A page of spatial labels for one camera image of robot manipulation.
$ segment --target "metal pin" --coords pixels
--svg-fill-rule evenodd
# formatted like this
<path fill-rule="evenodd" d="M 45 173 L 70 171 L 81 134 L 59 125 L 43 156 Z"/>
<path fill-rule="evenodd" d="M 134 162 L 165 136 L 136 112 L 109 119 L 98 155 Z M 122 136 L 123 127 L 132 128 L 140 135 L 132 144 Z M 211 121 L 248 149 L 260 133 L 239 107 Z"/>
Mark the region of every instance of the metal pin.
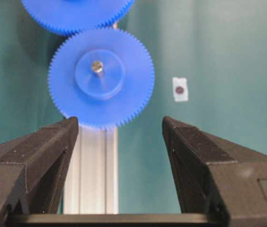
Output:
<path fill-rule="evenodd" d="M 104 65 L 101 61 L 94 61 L 91 65 L 92 71 L 99 77 L 104 76 Z"/>

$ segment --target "gear teeth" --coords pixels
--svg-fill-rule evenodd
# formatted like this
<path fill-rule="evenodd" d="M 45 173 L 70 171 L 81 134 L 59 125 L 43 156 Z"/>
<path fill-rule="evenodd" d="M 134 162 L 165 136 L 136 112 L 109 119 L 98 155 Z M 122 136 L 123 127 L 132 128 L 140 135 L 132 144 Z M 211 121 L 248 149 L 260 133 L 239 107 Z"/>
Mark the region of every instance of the gear teeth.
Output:
<path fill-rule="evenodd" d="M 104 27 L 110 27 L 115 22 L 121 20 L 130 10 L 132 5 L 135 3 L 135 0 L 127 0 L 126 4 L 117 12 L 116 15 L 112 16 L 111 18 L 108 18 L 106 21 L 103 21 L 99 23 L 98 25 L 93 25 L 90 27 L 78 27 L 75 29 L 63 29 L 60 28 L 59 25 L 52 25 L 49 23 L 44 22 L 41 18 L 39 18 L 33 10 L 27 5 L 27 1 L 29 0 L 21 0 L 23 7 L 28 12 L 28 14 L 44 29 L 50 31 L 51 33 L 54 33 L 56 35 L 61 36 L 71 36 L 86 30 L 91 30 L 95 28 L 104 28 Z"/>
<path fill-rule="evenodd" d="M 47 83 L 48 83 L 48 87 L 49 87 L 49 93 L 50 93 L 50 96 L 55 104 L 55 106 L 57 107 L 57 109 L 66 117 L 66 118 L 69 118 L 71 116 L 68 116 L 67 113 L 65 112 L 65 110 L 63 109 L 63 107 L 59 104 L 59 101 L 56 100 L 56 98 L 54 97 L 54 94 L 53 94 L 53 88 L 52 88 L 52 85 L 51 85 L 51 77 L 53 76 L 53 65 L 54 65 L 54 62 L 56 61 L 57 59 L 57 56 L 59 55 L 60 51 L 62 48 L 64 48 L 68 42 L 72 42 L 72 40 L 74 38 L 76 38 L 77 36 L 79 35 L 83 35 L 84 33 L 88 33 L 90 31 L 93 31 L 93 30 L 96 30 L 96 29 L 91 29 L 91 30 L 88 30 L 88 31 L 83 31 L 82 33 L 80 34 L 74 34 L 72 36 L 70 36 L 67 40 L 65 40 L 61 46 L 57 49 L 57 51 L 54 53 L 53 55 L 53 58 L 50 62 L 50 66 L 49 66 L 49 70 L 48 70 L 48 80 L 47 80 Z M 106 28 L 102 28 L 101 30 L 113 30 L 113 31 L 116 31 L 112 28 L 109 28 L 109 27 L 106 27 Z M 140 40 L 138 40 L 135 36 L 131 35 L 130 33 L 126 32 L 126 31 L 123 31 L 123 30 L 120 30 L 118 29 L 118 32 L 121 32 L 123 34 L 126 34 L 127 36 L 129 36 L 130 38 L 134 39 L 136 42 L 139 43 L 139 45 L 141 45 L 141 47 L 143 48 L 143 51 L 144 51 L 144 54 L 147 56 L 147 60 L 149 61 L 149 67 L 150 67 L 150 77 L 151 77 L 151 83 L 150 83 L 150 87 L 149 87 L 149 91 L 148 91 L 148 94 L 147 96 L 142 100 L 140 106 L 132 113 L 130 114 L 129 116 L 126 116 L 124 117 L 123 119 L 120 119 L 116 122 L 112 122 L 110 124 L 106 124 L 106 125 L 99 125 L 99 124 L 96 124 L 96 123 L 92 123 L 92 124 L 82 124 L 82 122 L 79 122 L 79 125 L 80 126 L 83 126 L 83 127 L 87 127 L 87 128 L 96 128 L 96 129 L 103 129 L 103 130 L 108 130 L 108 129 L 112 129 L 112 128 L 115 128 L 115 127 L 121 127 L 129 122 L 131 122 L 134 118 L 136 118 L 147 106 L 147 104 L 149 103 L 149 100 L 153 94 L 153 90 L 154 90 L 154 83 L 155 83 L 155 68 L 154 68 L 154 64 L 152 62 L 152 59 L 151 59 L 151 55 L 149 54 L 148 50 L 146 49 L 146 47 L 143 45 L 143 43 L 141 43 Z"/>

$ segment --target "blue plastic gear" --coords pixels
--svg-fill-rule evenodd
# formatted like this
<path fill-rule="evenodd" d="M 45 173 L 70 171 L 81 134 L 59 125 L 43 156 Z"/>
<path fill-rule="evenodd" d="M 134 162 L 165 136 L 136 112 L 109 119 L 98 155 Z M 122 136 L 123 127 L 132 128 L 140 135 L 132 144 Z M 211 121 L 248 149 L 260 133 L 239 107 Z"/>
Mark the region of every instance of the blue plastic gear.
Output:
<path fill-rule="evenodd" d="M 104 75 L 92 69 L 103 63 Z M 102 28 L 76 34 L 55 53 L 49 92 L 65 117 L 81 126 L 119 127 L 145 108 L 154 88 L 154 66 L 144 45 L 121 30 Z"/>
<path fill-rule="evenodd" d="M 57 35 L 112 26 L 135 0 L 21 0 L 30 16 Z"/>

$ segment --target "white sticker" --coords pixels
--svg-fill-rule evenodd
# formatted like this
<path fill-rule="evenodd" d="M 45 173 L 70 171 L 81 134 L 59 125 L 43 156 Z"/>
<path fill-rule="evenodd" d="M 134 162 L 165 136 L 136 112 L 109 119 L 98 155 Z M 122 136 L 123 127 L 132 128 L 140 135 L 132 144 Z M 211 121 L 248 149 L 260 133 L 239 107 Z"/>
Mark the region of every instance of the white sticker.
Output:
<path fill-rule="evenodd" d="M 173 84 L 173 96 L 176 102 L 187 102 L 188 101 L 188 86 L 186 78 L 172 78 Z"/>

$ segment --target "teal background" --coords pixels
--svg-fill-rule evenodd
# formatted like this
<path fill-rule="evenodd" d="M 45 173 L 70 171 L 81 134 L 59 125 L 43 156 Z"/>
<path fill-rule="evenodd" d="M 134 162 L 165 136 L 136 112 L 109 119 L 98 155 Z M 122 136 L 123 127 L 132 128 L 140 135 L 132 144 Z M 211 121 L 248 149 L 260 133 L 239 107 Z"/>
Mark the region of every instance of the teal background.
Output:
<path fill-rule="evenodd" d="M 267 0 L 137 0 L 120 27 L 156 69 L 149 105 L 119 129 L 120 211 L 177 213 L 163 116 L 267 154 Z M 0 0 L 0 143 L 62 118 L 46 84 L 62 42 Z M 172 77 L 187 78 L 189 102 L 174 102 Z"/>

